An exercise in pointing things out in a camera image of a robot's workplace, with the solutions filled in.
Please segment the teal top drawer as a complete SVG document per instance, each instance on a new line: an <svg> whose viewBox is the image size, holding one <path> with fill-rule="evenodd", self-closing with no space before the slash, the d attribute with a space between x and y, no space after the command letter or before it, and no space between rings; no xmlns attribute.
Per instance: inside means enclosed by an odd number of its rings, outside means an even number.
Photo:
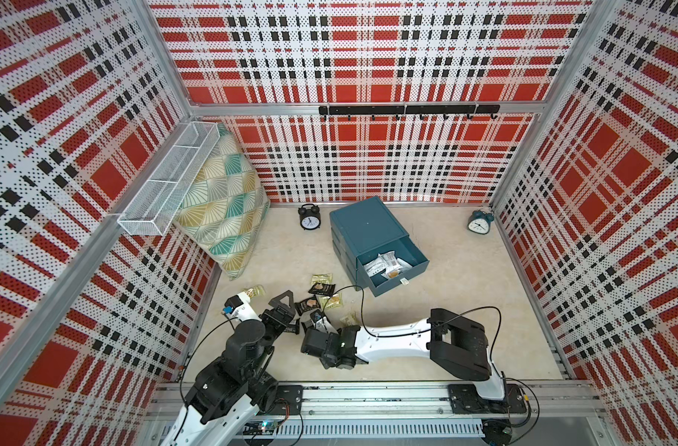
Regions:
<svg viewBox="0 0 678 446"><path fill-rule="evenodd" d="M357 285L375 297L424 273L429 260L410 237L385 243L357 258Z"/></svg>

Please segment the white cookie packet orange print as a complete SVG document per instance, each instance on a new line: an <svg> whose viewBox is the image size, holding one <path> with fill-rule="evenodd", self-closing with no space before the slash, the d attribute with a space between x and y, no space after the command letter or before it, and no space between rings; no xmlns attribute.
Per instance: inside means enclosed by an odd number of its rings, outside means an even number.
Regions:
<svg viewBox="0 0 678 446"><path fill-rule="evenodd" d="M400 263L400 267L385 269L385 271L382 272L382 276L385 279L393 279L398 277L398 275L407 272L409 271L409 269L413 268L413 266L410 263L404 261L401 258L398 259L398 263Z"/></svg>

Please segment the teal drawer cabinet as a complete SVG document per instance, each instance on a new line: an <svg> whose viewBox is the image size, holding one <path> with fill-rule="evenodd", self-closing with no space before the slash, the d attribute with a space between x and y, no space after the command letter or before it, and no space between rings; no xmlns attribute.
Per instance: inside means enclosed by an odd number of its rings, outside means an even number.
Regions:
<svg viewBox="0 0 678 446"><path fill-rule="evenodd" d="M333 250L352 284L380 297L424 273L429 260L413 243L407 230L378 197L372 197L330 213ZM366 266L386 253L408 263L407 271L394 278L372 276Z"/></svg>

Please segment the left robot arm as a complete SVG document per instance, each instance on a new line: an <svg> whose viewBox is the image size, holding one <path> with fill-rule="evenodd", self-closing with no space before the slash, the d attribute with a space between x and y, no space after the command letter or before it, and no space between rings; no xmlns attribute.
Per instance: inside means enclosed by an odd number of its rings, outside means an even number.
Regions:
<svg viewBox="0 0 678 446"><path fill-rule="evenodd" d="M269 403L279 382L267 368L274 343L296 318L294 294L287 290L270 299L258 314L251 297L229 297L223 308L237 326L222 354L196 376L164 445L228 445L245 424Z"/></svg>

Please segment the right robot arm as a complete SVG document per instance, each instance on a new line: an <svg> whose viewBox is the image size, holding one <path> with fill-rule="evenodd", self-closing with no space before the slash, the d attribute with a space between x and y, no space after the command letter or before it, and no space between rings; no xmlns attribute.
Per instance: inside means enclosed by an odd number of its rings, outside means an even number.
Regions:
<svg viewBox="0 0 678 446"><path fill-rule="evenodd" d="M351 370L358 364L387 359L431 360L451 376L467 381L486 401L504 401L506 383L491 356L485 327L444 308L426 319L388 327L364 324L333 328L317 311L305 326L300 351L317 358L326 369Z"/></svg>

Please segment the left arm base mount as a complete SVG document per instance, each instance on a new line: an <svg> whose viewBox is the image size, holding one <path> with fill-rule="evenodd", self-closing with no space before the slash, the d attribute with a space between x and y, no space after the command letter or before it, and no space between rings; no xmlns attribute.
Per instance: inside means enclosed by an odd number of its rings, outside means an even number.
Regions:
<svg viewBox="0 0 678 446"><path fill-rule="evenodd" d="M261 414L298 416L302 410L304 387L280 384L273 387L260 403Z"/></svg>

